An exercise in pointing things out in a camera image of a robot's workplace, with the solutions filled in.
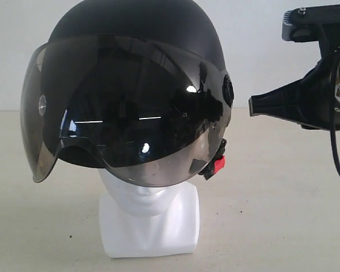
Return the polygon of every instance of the black wire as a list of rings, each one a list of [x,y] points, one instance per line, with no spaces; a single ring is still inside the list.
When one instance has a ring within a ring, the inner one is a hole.
[[[336,141],[336,128],[335,128],[335,86],[336,86],[336,78],[337,78],[339,63],[340,63],[340,57],[337,57],[336,61],[333,64],[333,68],[331,70],[330,88],[331,88],[332,99],[330,99],[330,139],[331,139],[331,149],[333,151],[335,167],[340,176],[340,159],[338,155],[338,148],[337,148],[337,141]]]

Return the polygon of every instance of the white wall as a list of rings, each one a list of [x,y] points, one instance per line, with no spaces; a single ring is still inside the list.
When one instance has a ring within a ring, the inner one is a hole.
[[[0,0],[0,110],[19,109],[32,52],[80,0]],[[281,39],[282,16],[300,6],[337,0],[196,0],[215,24],[235,87],[235,107],[305,75],[319,59],[317,43]]]

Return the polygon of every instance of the mannequin face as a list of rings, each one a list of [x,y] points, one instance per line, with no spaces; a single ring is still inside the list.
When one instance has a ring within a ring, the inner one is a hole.
[[[119,207],[138,217],[157,216],[166,212],[181,187],[178,184],[164,188],[147,188],[124,182],[106,169],[99,169],[99,174]]]

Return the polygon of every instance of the helmet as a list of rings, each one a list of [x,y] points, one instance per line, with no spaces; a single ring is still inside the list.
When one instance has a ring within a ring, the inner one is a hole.
[[[217,32],[192,0],[85,0],[25,75],[33,180],[61,159],[139,186],[186,181],[216,155],[233,98]]]

